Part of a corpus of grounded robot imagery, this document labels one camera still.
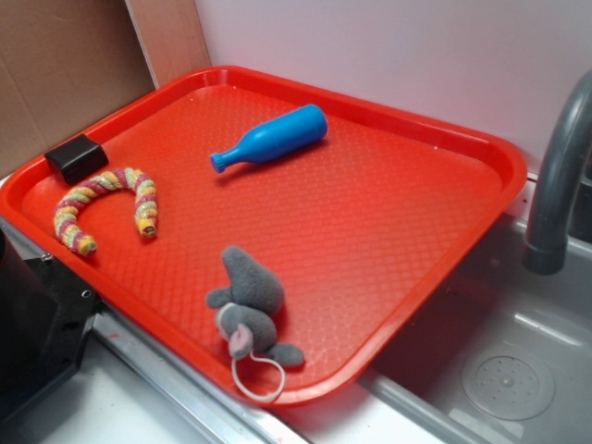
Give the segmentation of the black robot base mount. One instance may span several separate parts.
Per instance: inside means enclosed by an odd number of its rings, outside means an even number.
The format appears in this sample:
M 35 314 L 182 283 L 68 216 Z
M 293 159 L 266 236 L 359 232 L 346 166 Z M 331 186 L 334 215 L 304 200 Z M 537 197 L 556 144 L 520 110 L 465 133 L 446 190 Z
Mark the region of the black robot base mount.
M 1 233 L 1 423 L 80 369 L 98 304 L 60 260 L 24 259 Z

